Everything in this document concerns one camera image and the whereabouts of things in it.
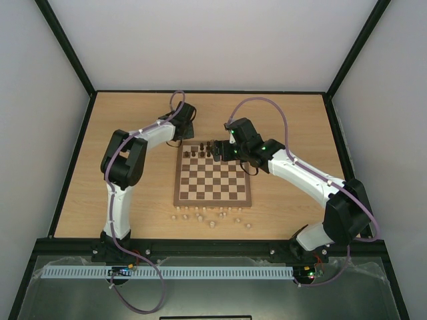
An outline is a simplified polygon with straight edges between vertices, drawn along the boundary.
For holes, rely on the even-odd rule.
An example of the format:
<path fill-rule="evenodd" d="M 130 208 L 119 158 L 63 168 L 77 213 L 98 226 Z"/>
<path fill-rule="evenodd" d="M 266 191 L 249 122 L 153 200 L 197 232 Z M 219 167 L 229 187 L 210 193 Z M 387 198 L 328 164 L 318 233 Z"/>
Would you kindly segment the left controller board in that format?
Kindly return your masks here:
<path fill-rule="evenodd" d="M 107 276 L 131 277 L 133 274 L 136 273 L 137 269 L 138 266 L 134 264 L 124 266 L 111 266 L 107 271 Z"/>

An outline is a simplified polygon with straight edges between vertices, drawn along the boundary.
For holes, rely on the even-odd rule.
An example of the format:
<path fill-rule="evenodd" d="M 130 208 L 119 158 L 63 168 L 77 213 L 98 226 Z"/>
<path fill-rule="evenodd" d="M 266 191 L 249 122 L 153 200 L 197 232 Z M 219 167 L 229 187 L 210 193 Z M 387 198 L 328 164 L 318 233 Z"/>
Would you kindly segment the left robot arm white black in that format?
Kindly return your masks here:
<path fill-rule="evenodd" d="M 101 161 L 108 192 L 107 218 L 100 235 L 96 258 L 103 262 L 128 262 L 131 252 L 129 213 L 133 187 L 143 175 L 147 152 L 162 143 L 194 137 L 193 120 L 197 109 L 180 102 L 177 109 L 136 131 L 113 132 Z"/>

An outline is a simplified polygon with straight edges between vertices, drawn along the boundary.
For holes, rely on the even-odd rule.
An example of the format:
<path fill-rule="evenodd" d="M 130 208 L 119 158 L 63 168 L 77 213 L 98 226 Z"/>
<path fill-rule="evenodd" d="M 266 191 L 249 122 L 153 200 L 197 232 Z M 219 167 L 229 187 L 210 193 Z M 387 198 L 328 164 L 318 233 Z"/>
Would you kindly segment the black frame rail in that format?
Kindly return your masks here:
<path fill-rule="evenodd" d="M 290 242 L 232 241 L 232 240 L 161 240 L 132 239 L 130 249 L 136 250 L 152 262 L 167 257 L 249 257 L 286 265 L 313 264 L 319 257 L 327 262 L 330 257 L 344 257 L 347 249 L 341 245 L 320 247 L 312 253 L 303 253 L 298 259 L 291 252 Z M 94 262 L 107 264 L 131 262 L 134 258 L 115 246 L 110 249 L 98 239 L 42 238 L 36 240 L 31 257 L 82 256 Z"/>

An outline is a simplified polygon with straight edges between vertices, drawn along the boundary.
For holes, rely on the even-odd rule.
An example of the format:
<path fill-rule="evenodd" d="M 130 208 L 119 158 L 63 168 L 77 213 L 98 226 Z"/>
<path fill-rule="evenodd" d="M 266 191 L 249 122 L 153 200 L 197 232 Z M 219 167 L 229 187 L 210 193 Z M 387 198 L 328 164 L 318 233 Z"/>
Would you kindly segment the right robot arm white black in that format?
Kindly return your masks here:
<path fill-rule="evenodd" d="M 298 159 L 286 145 L 274 139 L 264 141 L 249 119 L 238 119 L 225 129 L 228 140 L 211 142 L 216 161 L 248 163 L 290 182 L 324 208 L 323 221 L 302 227 L 291 238 L 291 253 L 298 261 L 307 260 L 318 247 L 349 245 L 369 225 L 378 226 L 361 181 L 327 175 Z"/>

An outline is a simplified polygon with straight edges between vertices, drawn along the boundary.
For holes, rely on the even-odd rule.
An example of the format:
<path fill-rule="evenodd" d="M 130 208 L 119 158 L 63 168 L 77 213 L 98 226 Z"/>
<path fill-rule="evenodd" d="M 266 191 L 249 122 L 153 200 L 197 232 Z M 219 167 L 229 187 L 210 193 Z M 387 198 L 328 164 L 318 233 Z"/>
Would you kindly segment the wooden chess board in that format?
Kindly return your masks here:
<path fill-rule="evenodd" d="M 204 144 L 201 158 L 199 145 Z M 207 158 L 207 141 L 184 141 L 177 150 L 173 204 L 176 207 L 251 207 L 248 165 Z"/>

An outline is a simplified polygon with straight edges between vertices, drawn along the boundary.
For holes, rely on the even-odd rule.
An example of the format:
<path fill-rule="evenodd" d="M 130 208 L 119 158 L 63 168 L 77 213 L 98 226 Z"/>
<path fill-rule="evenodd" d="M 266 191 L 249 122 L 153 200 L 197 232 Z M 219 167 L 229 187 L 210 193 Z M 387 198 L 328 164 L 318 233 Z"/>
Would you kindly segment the controller board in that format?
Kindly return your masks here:
<path fill-rule="evenodd" d="M 107 271 L 107 276 L 131 277 L 133 274 L 136 273 L 137 269 L 138 266 L 134 264 L 124 266 L 111 266 Z"/>
<path fill-rule="evenodd" d="M 294 277 L 295 278 L 308 278 L 314 279 L 316 277 L 321 277 L 325 271 L 325 267 L 321 263 L 315 263 L 314 265 L 294 267 Z"/>

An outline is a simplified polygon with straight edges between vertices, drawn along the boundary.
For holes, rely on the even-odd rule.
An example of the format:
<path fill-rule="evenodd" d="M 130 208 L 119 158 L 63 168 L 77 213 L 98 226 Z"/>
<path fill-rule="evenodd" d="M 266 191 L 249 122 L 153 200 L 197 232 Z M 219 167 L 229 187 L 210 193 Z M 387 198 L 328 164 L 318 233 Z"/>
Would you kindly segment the right controller board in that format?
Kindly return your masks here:
<path fill-rule="evenodd" d="M 325 271 L 325 267 L 321 263 L 315 263 L 314 265 L 294 267 L 294 277 L 295 278 L 308 278 L 314 279 L 316 277 L 321 277 Z"/>

